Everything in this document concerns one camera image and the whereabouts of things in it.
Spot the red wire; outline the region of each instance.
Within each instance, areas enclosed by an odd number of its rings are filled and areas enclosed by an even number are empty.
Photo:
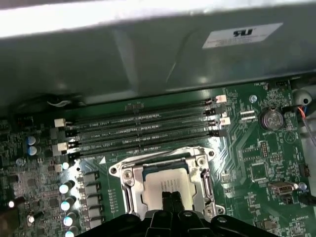
[[[301,115],[304,119],[306,119],[305,113],[301,107],[298,107],[299,111],[301,112]]]

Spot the cpu socket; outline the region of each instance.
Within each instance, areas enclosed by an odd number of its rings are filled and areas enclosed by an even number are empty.
[[[185,210],[203,213],[210,221],[225,209],[215,204],[209,161],[214,150],[183,147],[173,151],[129,157],[109,169],[121,182],[125,211],[141,219],[162,209],[162,192],[181,194]]]

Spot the ul logo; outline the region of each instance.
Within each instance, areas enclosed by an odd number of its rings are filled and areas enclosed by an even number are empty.
[[[249,35],[252,34],[252,31],[253,31],[253,29],[234,31],[234,37],[237,37],[237,36],[249,36]]]

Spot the sticker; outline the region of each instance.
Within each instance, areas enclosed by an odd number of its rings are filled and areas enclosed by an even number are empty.
[[[264,41],[283,23],[248,26],[222,31],[212,31],[202,48],[216,48],[230,45]]]

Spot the motherboard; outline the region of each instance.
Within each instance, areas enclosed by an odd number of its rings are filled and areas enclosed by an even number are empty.
[[[155,190],[181,190],[184,204],[206,217],[314,237],[314,208],[299,201],[310,172],[294,107],[282,78],[3,118],[0,236],[74,237],[159,207]],[[192,176],[183,181],[192,158],[207,171],[201,189]]]

